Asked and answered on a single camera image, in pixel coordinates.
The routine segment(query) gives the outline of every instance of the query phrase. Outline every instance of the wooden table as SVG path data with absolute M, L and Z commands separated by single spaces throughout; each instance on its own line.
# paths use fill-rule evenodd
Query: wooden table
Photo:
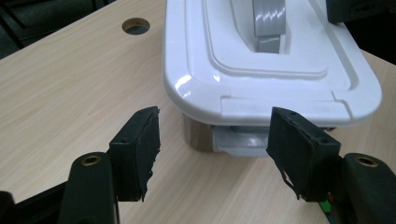
M 118 0 L 0 61 L 0 189 L 16 202 L 68 177 L 74 159 L 106 151 L 132 114 L 161 109 L 162 147 L 144 203 L 121 203 L 121 223 L 327 223 L 297 201 L 270 158 L 195 151 L 162 86 L 165 1 Z M 150 29 L 121 25 L 144 18 Z M 362 125 L 331 133 L 342 155 L 378 157 L 396 171 L 396 66 L 365 53 L 383 102 Z

